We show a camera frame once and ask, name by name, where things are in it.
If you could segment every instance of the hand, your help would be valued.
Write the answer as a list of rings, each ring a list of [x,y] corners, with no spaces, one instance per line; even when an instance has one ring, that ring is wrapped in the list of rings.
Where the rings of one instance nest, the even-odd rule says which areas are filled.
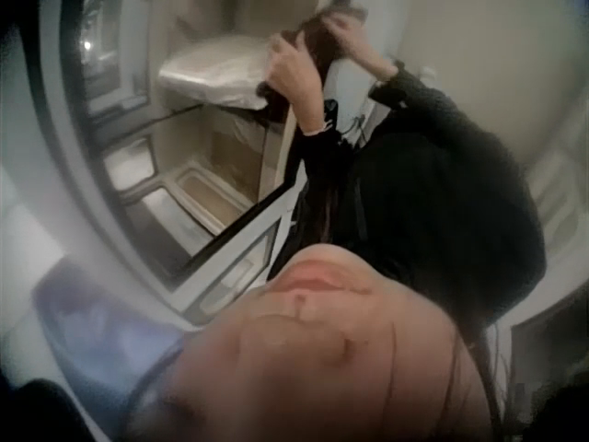
[[[304,133],[323,128],[323,86],[306,47],[304,32],[296,38],[296,47],[281,35],[271,38],[270,66],[266,82],[291,103]]]
[[[396,76],[398,69],[383,58],[368,42],[364,23],[356,17],[334,12],[323,23],[336,38],[346,55],[381,81]]]

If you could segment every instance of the mouth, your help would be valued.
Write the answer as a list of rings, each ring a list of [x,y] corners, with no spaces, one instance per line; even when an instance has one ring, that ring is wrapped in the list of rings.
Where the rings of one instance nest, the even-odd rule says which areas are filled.
[[[297,289],[314,292],[353,290],[345,269],[323,261],[298,262],[279,274],[271,283],[273,292]]]

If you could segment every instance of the black sweater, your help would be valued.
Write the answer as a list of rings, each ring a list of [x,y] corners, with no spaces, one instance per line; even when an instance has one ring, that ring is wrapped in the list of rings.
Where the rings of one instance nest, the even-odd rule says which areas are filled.
[[[308,184],[271,275],[302,248],[329,242],[438,303],[462,328],[496,320],[546,271],[520,168],[496,136],[404,70],[371,98],[393,111],[361,151],[334,129],[295,138]]]

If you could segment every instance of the woman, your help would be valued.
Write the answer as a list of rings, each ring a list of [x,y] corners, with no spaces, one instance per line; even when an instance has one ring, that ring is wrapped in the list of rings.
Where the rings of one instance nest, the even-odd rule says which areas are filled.
[[[371,98],[392,109],[354,152],[325,129],[317,69],[275,37],[267,82],[292,103],[308,186],[297,225],[271,276],[303,247],[329,242],[444,308],[469,341],[527,296],[544,275],[537,209],[517,164],[443,93],[383,59],[362,23],[324,19],[350,58],[383,86]]]
[[[496,138],[382,60],[360,22],[325,24],[386,82],[373,98],[407,109],[355,155],[326,129],[304,36],[274,38],[268,83],[302,132],[303,217],[280,274],[188,341],[160,399],[130,416],[128,440],[493,437],[473,343],[544,272],[534,206]]]

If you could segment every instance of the bathroom wall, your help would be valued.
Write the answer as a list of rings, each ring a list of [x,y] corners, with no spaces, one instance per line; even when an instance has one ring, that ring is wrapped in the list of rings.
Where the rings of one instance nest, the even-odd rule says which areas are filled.
[[[413,0],[393,54],[414,73],[433,68],[436,85],[526,161],[586,83],[589,40],[574,3]]]

